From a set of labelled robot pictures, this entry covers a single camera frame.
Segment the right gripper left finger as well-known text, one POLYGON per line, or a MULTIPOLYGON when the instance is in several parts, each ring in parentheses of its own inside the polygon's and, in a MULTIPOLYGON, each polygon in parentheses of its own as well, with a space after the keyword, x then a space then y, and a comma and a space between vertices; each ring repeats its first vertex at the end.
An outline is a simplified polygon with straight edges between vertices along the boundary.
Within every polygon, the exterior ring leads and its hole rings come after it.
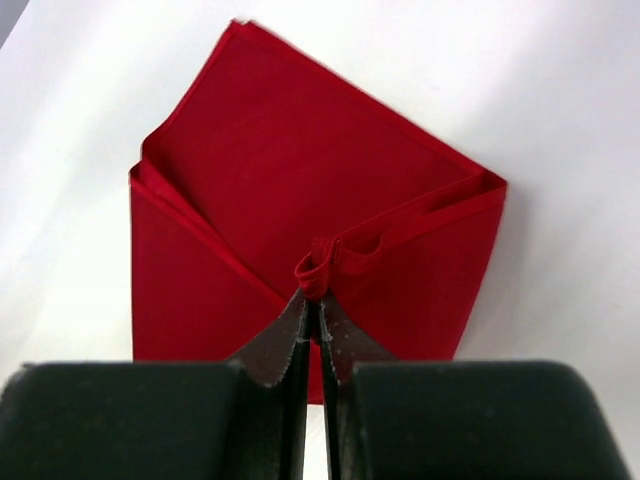
POLYGON ((41 363, 1 394, 5 479, 299 479, 310 313, 218 363, 41 363))

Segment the red cloth napkin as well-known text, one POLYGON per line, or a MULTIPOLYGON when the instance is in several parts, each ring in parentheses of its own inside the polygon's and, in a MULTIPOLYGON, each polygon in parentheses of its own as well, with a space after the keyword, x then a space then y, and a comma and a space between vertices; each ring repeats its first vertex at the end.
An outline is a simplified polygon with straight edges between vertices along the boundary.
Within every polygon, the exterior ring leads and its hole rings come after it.
POLYGON ((220 361, 336 297, 402 360, 449 360, 506 181, 260 25, 232 22, 130 172, 137 361, 220 361))

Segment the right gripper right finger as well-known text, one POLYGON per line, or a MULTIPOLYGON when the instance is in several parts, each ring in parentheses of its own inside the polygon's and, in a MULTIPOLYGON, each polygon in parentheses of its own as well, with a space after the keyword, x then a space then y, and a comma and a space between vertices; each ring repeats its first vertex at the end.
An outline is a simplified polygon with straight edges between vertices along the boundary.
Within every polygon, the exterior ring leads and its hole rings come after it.
POLYGON ((549 361, 408 362, 318 309, 333 479, 626 479, 600 405, 549 361))

